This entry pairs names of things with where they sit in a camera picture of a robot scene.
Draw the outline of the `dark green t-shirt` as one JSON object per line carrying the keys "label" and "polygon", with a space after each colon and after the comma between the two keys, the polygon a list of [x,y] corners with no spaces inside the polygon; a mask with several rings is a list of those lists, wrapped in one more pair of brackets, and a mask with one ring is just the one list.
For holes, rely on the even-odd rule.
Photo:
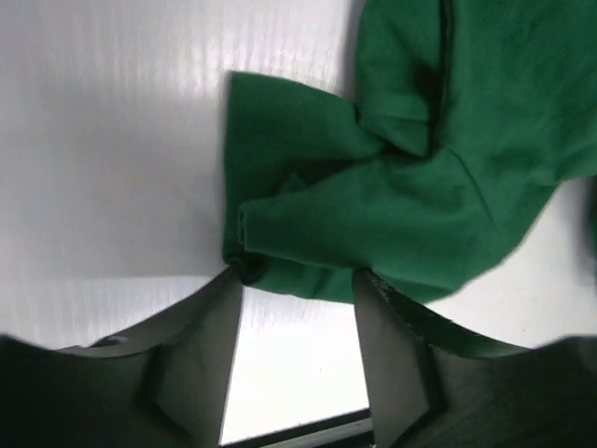
{"label": "dark green t-shirt", "polygon": [[368,268],[427,302],[507,257],[596,173],[592,1],[368,1],[353,101],[235,72],[223,260],[347,301]]}

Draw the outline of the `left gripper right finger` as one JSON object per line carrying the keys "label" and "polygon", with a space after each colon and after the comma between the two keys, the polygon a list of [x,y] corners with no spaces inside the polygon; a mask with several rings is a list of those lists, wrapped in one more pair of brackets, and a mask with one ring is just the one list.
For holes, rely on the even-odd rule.
{"label": "left gripper right finger", "polygon": [[596,340],[535,349],[483,336],[353,276],[373,435],[380,447],[592,447]]}

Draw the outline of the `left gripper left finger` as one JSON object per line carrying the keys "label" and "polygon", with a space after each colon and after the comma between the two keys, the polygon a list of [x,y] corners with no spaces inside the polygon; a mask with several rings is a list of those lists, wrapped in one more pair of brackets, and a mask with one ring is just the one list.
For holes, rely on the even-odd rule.
{"label": "left gripper left finger", "polygon": [[90,346],[1,338],[5,447],[216,447],[243,286],[227,269]]}

